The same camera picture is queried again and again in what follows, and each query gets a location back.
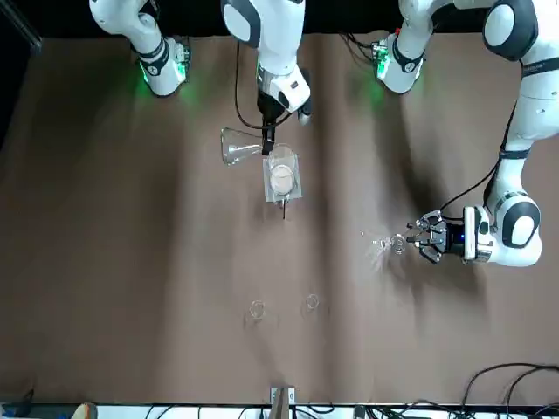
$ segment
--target black wire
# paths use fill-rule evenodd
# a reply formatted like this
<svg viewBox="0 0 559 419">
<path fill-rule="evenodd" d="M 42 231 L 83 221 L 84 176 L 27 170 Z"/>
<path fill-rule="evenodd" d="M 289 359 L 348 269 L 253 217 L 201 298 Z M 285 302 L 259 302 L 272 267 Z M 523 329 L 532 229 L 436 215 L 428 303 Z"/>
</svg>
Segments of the black wire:
<svg viewBox="0 0 559 419">
<path fill-rule="evenodd" d="M 155 407 L 155 406 L 152 406 L 152 407 L 149 408 L 148 413 L 146 414 L 145 419 L 148 419 L 148 418 L 149 418 L 149 414 L 150 414 L 151 411 L 154 409 L 154 407 Z"/>
<path fill-rule="evenodd" d="M 300 413 L 304 413 L 305 415 L 307 415 L 308 417 L 310 417 L 311 419 L 318 419 L 318 417 L 316 417 L 315 415 L 313 415 L 310 412 L 307 412 L 306 410 L 303 409 L 299 409 L 299 408 L 295 408 L 294 412 L 300 412 Z"/>
<path fill-rule="evenodd" d="M 355 37 L 353 35 L 348 34 L 348 33 L 341 33 L 340 36 L 342 37 L 342 39 L 344 39 L 348 43 L 352 43 L 353 45 L 355 45 L 357 47 L 357 49 L 359 50 L 359 52 L 363 56 L 364 62 L 366 64 L 373 64 L 372 55 L 370 56 L 370 55 L 367 54 L 367 50 L 372 49 L 371 45 L 367 45 L 367 44 L 364 44 L 363 42 L 359 42 L 357 39 L 355 39 Z"/>
<path fill-rule="evenodd" d="M 289 117 L 291 116 L 290 113 L 287 113 L 287 115 L 282 118 L 281 120 L 278 120 L 277 122 L 274 122 L 273 124 L 269 124 L 269 125 L 253 125 L 248 123 L 242 116 L 241 116 L 241 112 L 238 110 L 238 98 L 237 98 L 237 87 L 238 87 L 238 56 L 240 55 L 240 43 L 237 42 L 237 62 L 235 64 L 235 111 L 237 111 L 237 116 L 239 118 L 239 120 L 243 123 L 243 125 L 245 125 L 246 127 L 252 128 L 252 129 L 270 129 L 270 128 L 276 128 L 279 127 L 281 124 L 283 124 L 287 119 L 289 119 Z"/>
<path fill-rule="evenodd" d="M 537 367 L 533 367 L 532 369 L 520 374 L 516 380 L 514 380 L 514 382 L 511 384 L 510 388 L 507 391 L 507 397 L 506 397 L 506 406 L 507 406 L 507 418 L 510 417 L 510 400 L 513 396 L 513 392 L 514 389 L 516 388 L 516 386 L 518 385 L 518 383 L 520 381 L 522 381 L 524 378 L 526 378 L 528 375 L 531 375 L 533 373 L 537 373 L 540 371 L 550 371 L 550 372 L 555 372 L 559 374 L 559 366 L 555 366 L 555 365 L 541 365 L 541 366 L 537 366 Z"/>
<path fill-rule="evenodd" d="M 241 410 L 241 413 L 238 414 L 238 419 L 241 419 L 241 416 L 246 412 L 246 410 L 248 410 L 249 408 L 244 408 L 243 410 Z"/>
<path fill-rule="evenodd" d="M 368 50 L 372 50 L 373 49 L 373 45 L 371 44 L 365 44 L 361 41 L 359 41 L 355 35 L 353 33 L 349 33 L 349 32 L 343 32 L 342 35 L 344 35 L 345 37 L 347 37 L 351 42 L 353 42 L 354 44 L 356 44 L 357 46 L 361 46 L 362 48 L 366 48 Z"/>
<path fill-rule="evenodd" d="M 468 382 L 468 385 L 466 386 L 466 392 L 464 393 L 464 397 L 462 397 L 462 403 L 461 403 L 461 407 L 460 407 L 460 412 L 464 415 L 466 412 L 466 403 L 467 403 L 467 399 L 468 396 L 470 395 L 470 390 L 472 389 L 473 384 L 475 383 L 475 381 L 480 378 L 483 374 L 489 373 L 491 371 L 494 371 L 496 369 L 503 369 L 503 368 L 508 368 L 508 367 L 528 367 L 528 368 L 540 368 L 540 369 L 547 369 L 550 371 L 557 371 L 559 372 L 559 366 L 556 365 L 545 365 L 545 364 L 532 364 L 532 363 L 528 363 L 528 362 L 509 362 L 509 363 L 505 363 L 505 364 L 498 364 L 498 365 L 494 365 L 492 367 L 488 367 L 488 368 L 484 368 L 481 371 L 477 372 L 472 379 Z"/>
<path fill-rule="evenodd" d="M 343 43 L 346 45 L 346 47 L 348 48 L 349 54 L 351 55 L 351 59 L 353 59 L 353 62 L 357 64 L 357 66 L 359 68 L 361 68 L 363 71 L 365 72 L 372 72 L 372 68 L 371 68 L 371 63 L 368 60 L 363 59 L 362 57 L 359 57 L 355 51 L 353 51 L 353 49 L 351 48 L 351 44 L 349 42 L 349 40 L 347 40 L 344 36 L 340 35 L 340 38 L 342 38 Z"/>
<path fill-rule="evenodd" d="M 175 404 L 171 404 L 170 406 L 165 408 L 165 410 L 163 412 L 161 412 L 156 419 L 161 419 L 167 412 L 169 412 L 172 408 L 175 408 L 175 407 L 176 407 Z"/>
<path fill-rule="evenodd" d="M 317 415 L 327 415 L 329 413 L 332 413 L 335 410 L 334 406 L 330 406 L 330 409 L 328 409 L 328 410 L 318 410 L 317 408 L 314 408 L 313 406 L 306 406 L 306 407 L 307 407 L 307 409 L 312 410 Z"/>
<path fill-rule="evenodd" d="M 546 411 L 547 409 L 553 409 L 556 410 L 557 412 L 559 412 L 559 409 L 557 408 L 559 407 L 559 403 L 555 402 L 555 403 L 550 403 L 546 406 L 543 406 L 541 409 L 539 409 L 537 412 L 535 412 L 533 414 L 533 416 L 538 416 L 539 414 L 541 414 L 541 412 Z"/>
<path fill-rule="evenodd" d="M 447 408 L 447 407 L 445 407 L 445 406 L 443 406 L 443 405 L 441 405 L 441 404 L 438 404 L 438 403 L 435 403 L 435 402 L 431 402 L 430 400 L 427 400 L 427 399 L 419 399 L 419 400 L 414 401 L 413 403 L 409 404 L 404 410 L 402 410 L 402 411 L 399 412 L 398 414 L 399 414 L 400 416 L 404 416 L 404 413 L 405 413 L 405 412 L 407 412 L 408 410 L 410 410 L 410 409 L 416 407 L 418 404 L 428 404 L 428 405 L 433 406 L 433 407 L 435 407 L 435 408 L 437 408 L 437 409 L 441 409 L 441 410 L 444 410 L 444 411 L 448 412 L 449 415 L 450 415 L 450 414 L 453 414 L 453 415 L 455 415 L 456 417 L 462 417 L 462 418 L 469 417 L 469 418 L 471 418 L 471 419 L 475 419 L 475 416 L 472 415 L 472 414 L 460 413 L 460 412 L 458 412 L 456 409 Z"/>
<path fill-rule="evenodd" d="M 514 388 L 518 385 L 519 382 L 522 381 L 522 379 L 530 374 L 533 374 L 537 371 L 540 371 L 539 368 L 532 368 L 528 371 L 526 371 L 525 373 L 520 374 L 516 380 L 514 380 L 514 382 L 511 384 L 510 388 L 507 391 L 507 396 L 505 397 L 505 406 L 506 406 L 506 414 L 507 414 L 507 418 L 510 417 L 510 399 L 513 397 L 513 392 L 514 392 Z"/>
<path fill-rule="evenodd" d="M 479 182 L 477 182 L 475 185 L 473 185 L 471 188 L 468 188 L 467 190 L 465 190 L 464 192 L 462 192 L 459 195 L 456 195 L 453 199 L 451 199 L 450 201 L 448 201 L 445 205 L 443 205 L 442 207 L 440 207 L 440 211 L 443 212 L 443 210 L 448 207 L 451 203 L 453 203 L 454 201 L 458 201 L 462 196 L 469 194 L 470 192 L 472 192 L 474 189 L 478 188 L 483 182 L 485 182 L 487 179 L 489 179 L 493 173 L 495 173 L 495 170 L 497 170 L 497 168 L 499 167 L 499 163 L 500 163 L 500 159 L 495 163 L 495 165 L 493 166 L 493 168 L 489 171 L 489 173 L 487 175 L 485 175 L 483 177 L 483 179 L 481 179 Z M 462 218 L 448 218 L 450 220 L 453 221 L 459 221 Z"/>
<path fill-rule="evenodd" d="M 378 419 L 378 416 L 375 414 L 375 411 L 370 406 L 365 407 L 365 411 L 367 412 L 367 416 L 370 419 Z"/>
</svg>

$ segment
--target brown mat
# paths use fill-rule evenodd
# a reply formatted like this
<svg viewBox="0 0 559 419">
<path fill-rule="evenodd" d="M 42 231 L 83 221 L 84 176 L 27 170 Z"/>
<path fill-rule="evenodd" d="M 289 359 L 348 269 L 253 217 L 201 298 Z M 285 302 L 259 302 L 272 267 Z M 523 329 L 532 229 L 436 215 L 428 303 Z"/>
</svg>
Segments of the brown mat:
<svg viewBox="0 0 559 419">
<path fill-rule="evenodd" d="M 284 222 L 259 158 L 220 160 L 220 128 L 242 128 L 234 45 L 195 40 L 191 82 L 167 99 L 121 40 L 47 40 L 32 60 L 3 153 L 0 394 L 35 382 L 58 402 L 259 403 L 287 383 L 300 402 L 457 402 L 482 367 L 559 362 L 559 142 L 536 145 L 523 179 L 542 208 L 537 266 L 435 267 L 409 249 L 376 271 L 366 256 L 373 235 L 493 166 L 518 65 L 480 35 L 436 36 L 396 96 L 339 37 L 305 37 L 314 119 L 278 131 L 304 193 Z M 254 66 L 243 48 L 239 103 L 258 123 Z M 256 326 L 255 299 L 268 311 Z M 472 402 L 499 402 L 517 373 L 484 378 Z M 514 401 L 548 402 L 556 385 L 530 377 Z"/>
</svg>

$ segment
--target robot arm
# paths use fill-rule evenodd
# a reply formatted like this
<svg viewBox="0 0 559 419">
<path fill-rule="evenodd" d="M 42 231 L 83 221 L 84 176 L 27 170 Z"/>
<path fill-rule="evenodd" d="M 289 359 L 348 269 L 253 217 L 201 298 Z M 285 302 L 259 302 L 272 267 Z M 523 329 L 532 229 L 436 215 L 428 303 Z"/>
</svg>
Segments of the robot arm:
<svg viewBox="0 0 559 419">
<path fill-rule="evenodd" d="M 377 77 L 395 93 L 408 92 L 419 77 L 425 49 L 433 33 L 431 17 L 435 11 L 454 4 L 457 9 L 491 7 L 496 0 L 399 0 L 404 18 L 398 34 L 383 42 L 387 58 Z"/>
<path fill-rule="evenodd" d="M 173 38 L 163 38 L 155 19 L 140 13 L 147 1 L 89 0 L 89 9 L 103 31 L 130 41 L 152 92 L 168 96 L 186 80 L 190 51 Z"/>
<path fill-rule="evenodd" d="M 258 50 L 259 90 L 289 113 L 300 109 L 310 97 L 297 66 L 305 0 L 221 0 L 221 11 L 229 32 Z"/>
<path fill-rule="evenodd" d="M 510 61 L 520 60 L 520 95 L 484 193 L 484 206 L 465 207 L 458 225 L 435 211 L 411 226 L 430 235 L 410 241 L 433 263 L 447 252 L 466 262 L 507 266 L 530 266 L 541 256 L 541 214 L 522 187 L 521 172 L 534 142 L 559 133 L 558 19 L 556 0 L 500 0 L 489 11 L 485 44 Z M 436 236 L 432 226 L 444 234 Z"/>
</svg>

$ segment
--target cable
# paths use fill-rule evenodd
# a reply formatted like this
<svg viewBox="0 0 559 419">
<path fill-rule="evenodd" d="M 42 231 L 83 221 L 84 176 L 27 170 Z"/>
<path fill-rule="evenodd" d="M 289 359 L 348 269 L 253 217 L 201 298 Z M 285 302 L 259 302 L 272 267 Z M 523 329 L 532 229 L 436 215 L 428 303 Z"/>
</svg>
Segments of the cable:
<svg viewBox="0 0 559 419">
<path fill-rule="evenodd" d="M 483 179 L 481 179 L 479 182 L 477 182 L 475 185 L 473 185 L 471 188 L 466 189 L 464 192 L 462 192 L 459 195 L 456 195 L 453 199 L 451 199 L 450 201 L 448 201 L 445 205 L 443 205 L 442 207 L 440 207 L 440 211 L 443 212 L 443 210 L 448 207 L 451 203 L 453 203 L 454 201 L 458 201 L 462 196 L 465 196 L 467 194 L 469 194 L 470 192 L 472 192 L 474 189 L 478 188 L 483 182 L 485 182 L 487 179 L 489 179 L 493 173 L 495 173 L 495 170 L 497 170 L 497 168 L 499 167 L 499 163 L 500 163 L 500 159 L 495 163 L 495 165 L 493 166 L 493 168 L 489 171 L 489 173 L 487 175 L 485 175 L 483 177 Z M 451 221 L 459 221 L 462 218 L 446 218 L 444 217 L 444 219 L 449 219 Z"/>
<path fill-rule="evenodd" d="M 241 416 L 246 412 L 246 410 L 248 410 L 249 408 L 244 408 L 243 410 L 241 410 L 241 413 L 238 414 L 238 419 L 241 419 Z"/>
<path fill-rule="evenodd" d="M 509 388 L 508 391 L 507 391 L 507 396 L 505 397 L 505 400 L 506 400 L 505 406 L 507 407 L 507 410 L 506 410 L 507 418 L 510 417 L 510 399 L 511 399 L 512 396 L 513 396 L 514 388 L 518 385 L 519 382 L 522 381 L 522 379 L 523 379 L 524 377 L 526 377 L 526 376 L 528 376 L 528 375 L 530 375 L 530 374 L 533 374 L 533 373 L 535 373 L 535 372 L 537 372 L 537 371 L 540 371 L 540 369 L 538 369 L 538 368 L 532 368 L 532 369 L 526 371 L 525 373 L 520 374 L 520 375 L 516 378 L 516 380 L 514 380 L 514 382 L 511 384 L 510 388 Z"/>
<path fill-rule="evenodd" d="M 307 407 L 307 409 L 312 410 L 317 415 L 327 415 L 329 413 L 332 413 L 335 410 L 334 406 L 330 406 L 330 409 L 328 409 L 328 410 L 318 410 L 317 408 L 314 408 L 313 406 L 306 406 L 306 407 Z"/>
<path fill-rule="evenodd" d="M 533 373 L 537 373 L 539 371 L 549 371 L 549 372 L 554 372 L 554 373 L 558 373 L 559 374 L 559 366 L 555 366 L 555 365 L 541 365 L 541 366 L 536 366 L 533 367 L 532 369 L 520 374 L 516 380 L 514 380 L 514 382 L 511 384 L 510 388 L 507 391 L 507 396 L 506 396 L 506 406 L 507 406 L 507 418 L 510 417 L 510 400 L 513 396 L 513 392 L 514 392 L 514 388 L 518 385 L 518 383 L 520 381 L 522 381 L 524 378 L 526 378 L 528 375 L 531 375 Z"/>
<path fill-rule="evenodd" d="M 509 363 L 498 364 L 498 365 L 494 365 L 492 367 L 482 369 L 481 371 L 476 373 L 472 377 L 472 379 L 468 382 L 468 385 L 466 386 L 466 392 L 464 393 L 464 397 L 462 398 L 460 412 L 462 414 L 464 414 L 466 412 L 466 402 L 467 402 L 468 396 L 470 395 L 470 390 L 472 389 L 473 384 L 475 383 L 475 381 L 478 378 L 480 378 L 483 374 L 489 373 L 489 372 L 494 371 L 496 369 L 503 369 L 503 368 L 508 368 L 508 367 L 528 367 L 528 368 L 532 368 L 532 370 L 545 369 L 545 370 L 548 370 L 548 371 L 556 371 L 556 372 L 559 373 L 559 366 L 557 366 L 557 365 L 532 364 L 532 363 L 528 363 L 528 362 L 509 362 Z"/>
<path fill-rule="evenodd" d="M 368 50 L 372 50 L 373 46 L 371 44 L 365 44 L 359 40 L 357 40 L 357 38 L 355 37 L 355 35 L 353 33 L 350 32 L 342 32 L 342 35 L 347 37 L 351 42 L 353 42 L 354 44 L 356 44 L 357 46 L 361 46 L 362 48 L 367 48 Z"/>
<path fill-rule="evenodd" d="M 281 120 L 278 120 L 277 122 L 274 122 L 273 124 L 270 125 L 253 125 L 248 123 L 242 116 L 241 116 L 241 112 L 238 110 L 238 98 L 237 98 L 237 87 L 238 87 L 238 56 L 240 55 L 240 43 L 237 42 L 237 62 L 235 64 L 235 111 L 237 112 L 237 116 L 239 118 L 239 120 L 243 123 L 243 125 L 245 125 L 246 127 L 252 128 L 252 129 L 270 129 L 270 128 L 276 128 L 279 127 L 281 124 L 283 124 L 286 120 L 289 119 L 289 117 L 291 116 L 290 113 L 287 113 L 287 115 L 282 118 Z"/>
<path fill-rule="evenodd" d="M 146 414 L 145 419 L 148 419 L 148 418 L 149 418 L 149 414 L 150 414 L 151 411 L 154 409 L 154 407 L 155 407 L 155 406 L 151 406 L 151 407 L 149 408 L 148 413 Z"/>
<path fill-rule="evenodd" d="M 351 55 L 351 59 L 353 59 L 353 62 L 357 64 L 357 66 L 359 68 L 361 68 L 362 70 L 364 70 L 365 72 L 372 72 L 372 68 L 371 68 L 371 63 L 368 60 L 363 59 L 362 57 L 358 56 L 355 51 L 353 51 L 353 49 L 351 48 L 351 44 L 349 42 L 349 40 L 347 40 L 344 36 L 340 35 L 340 38 L 342 38 L 343 43 L 346 45 L 346 47 L 348 48 L 349 54 Z"/>
<path fill-rule="evenodd" d="M 359 42 L 354 35 L 349 34 L 349 33 L 341 33 L 340 36 L 343 39 L 346 39 L 348 42 L 351 42 L 353 45 L 355 45 L 357 47 L 357 49 L 359 50 L 359 52 L 363 55 L 365 61 L 369 64 L 373 64 L 373 57 L 367 55 L 367 51 L 366 50 L 372 50 L 372 46 L 371 45 L 367 45 L 364 44 L 363 42 Z"/>
<path fill-rule="evenodd" d="M 312 413 L 307 412 L 306 410 L 303 410 L 303 409 L 295 408 L 293 412 L 304 413 L 305 415 L 307 415 L 307 416 L 310 417 L 311 419 L 318 419 L 318 417 L 316 417 L 316 416 L 313 415 Z"/>
<path fill-rule="evenodd" d="M 176 407 L 175 404 L 171 404 L 170 406 L 166 407 L 165 410 L 163 412 L 161 412 L 156 419 L 161 419 L 167 412 L 169 412 L 172 408 L 175 408 L 175 407 Z"/>
<path fill-rule="evenodd" d="M 547 406 L 544 406 L 541 409 L 539 409 L 537 412 L 535 412 L 533 414 L 533 416 L 538 416 L 539 414 L 541 414 L 541 412 L 545 412 L 547 409 L 553 409 L 553 410 L 556 410 L 557 412 L 559 412 L 559 409 L 557 407 L 559 407 L 559 403 L 557 403 L 557 402 L 550 403 Z"/>
<path fill-rule="evenodd" d="M 514 104 L 513 107 L 513 111 L 510 113 L 510 116 L 508 117 L 508 123 L 507 123 L 507 128 L 505 129 L 505 134 L 503 135 L 503 141 L 500 144 L 500 148 L 502 150 L 505 149 L 505 146 L 507 144 L 507 138 L 508 138 L 508 130 L 510 129 L 510 125 L 513 121 L 513 117 L 514 117 L 514 111 L 516 110 L 516 104 Z M 445 205 L 443 205 L 440 208 L 440 212 L 442 213 L 443 210 L 448 207 L 451 203 L 453 203 L 454 201 L 460 199 L 462 196 L 469 194 L 470 192 L 472 192 L 474 189 L 478 188 L 483 182 L 485 182 L 487 179 L 489 179 L 491 176 L 493 176 L 493 174 L 497 171 L 497 168 L 500 165 L 500 160 L 501 157 L 499 156 L 499 158 L 497 159 L 497 162 L 495 163 L 495 165 L 493 166 L 493 168 L 491 169 L 491 171 L 483 178 L 481 179 L 479 182 L 477 182 L 475 185 L 473 185 L 470 189 L 467 189 L 466 191 L 462 192 L 460 195 L 455 196 L 453 199 L 451 199 L 448 203 L 446 203 Z M 450 221 L 463 221 L 462 218 L 448 218 L 443 216 L 443 218 L 445 220 L 450 220 Z"/>
</svg>

